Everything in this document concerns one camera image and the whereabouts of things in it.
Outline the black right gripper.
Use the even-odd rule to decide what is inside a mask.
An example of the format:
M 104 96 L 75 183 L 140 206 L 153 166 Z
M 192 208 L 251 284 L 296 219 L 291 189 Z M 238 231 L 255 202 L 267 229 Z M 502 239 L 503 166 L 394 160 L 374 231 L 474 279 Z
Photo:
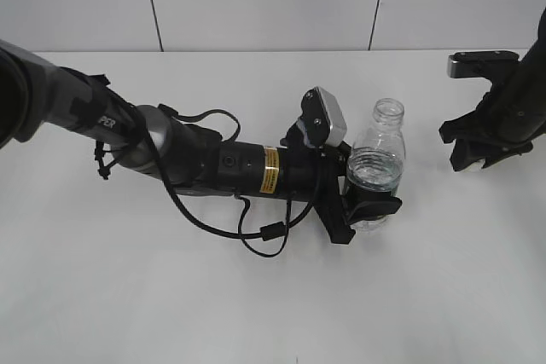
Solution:
M 445 143 L 456 141 L 450 156 L 453 171 L 465 171 L 480 160 L 484 170 L 529 153 L 533 145 L 525 143 L 544 123 L 545 62 L 519 61 L 510 74 L 491 82 L 473 111 L 444 122 L 439 134 Z

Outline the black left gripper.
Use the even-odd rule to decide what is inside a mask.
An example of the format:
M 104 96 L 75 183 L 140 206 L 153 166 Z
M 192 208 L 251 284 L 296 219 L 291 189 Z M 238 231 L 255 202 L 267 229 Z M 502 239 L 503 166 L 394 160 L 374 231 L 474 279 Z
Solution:
M 266 147 L 221 142 L 212 150 L 200 189 L 206 195 L 243 195 L 290 199 L 315 210 L 334 244 L 347 245 L 355 235 L 349 225 L 378 221 L 398 212 L 403 202 L 390 191 L 347 190 L 347 221 L 338 178 L 345 172 L 351 146 Z

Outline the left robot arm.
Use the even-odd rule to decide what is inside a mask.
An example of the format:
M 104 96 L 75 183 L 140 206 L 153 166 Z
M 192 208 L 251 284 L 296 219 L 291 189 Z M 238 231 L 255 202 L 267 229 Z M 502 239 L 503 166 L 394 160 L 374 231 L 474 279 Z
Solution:
M 182 196 L 300 201 L 315 211 L 335 244 L 351 242 L 354 225 L 396 213 L 393 191 L 374 192 L 346 173 L 350 148 L 335 97 L 308 90 L 302 112 L 279 147 L 240 142 L 200 126 L 167 105 L 136 106 L 104 75 L 88 75 L 8 42 L 1 44 L 1 141 L 29 141 L 45 123 L 93 139 L 99 175 L 114 165 L 163 182 Z

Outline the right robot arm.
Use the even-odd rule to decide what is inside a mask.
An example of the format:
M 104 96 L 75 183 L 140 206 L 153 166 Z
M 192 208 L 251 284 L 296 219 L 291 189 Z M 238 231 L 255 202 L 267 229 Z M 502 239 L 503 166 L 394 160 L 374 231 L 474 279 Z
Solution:
M 474 164 L 488 168 L 529 153 L 545 134 L 545 17 L 526 55 L 507 50 L 461 51 L 449 56 L 450 78 L 484 78 L 490 90 L 476 108 L 439 128 L 445 144 L 454 143 L 453 171 Z

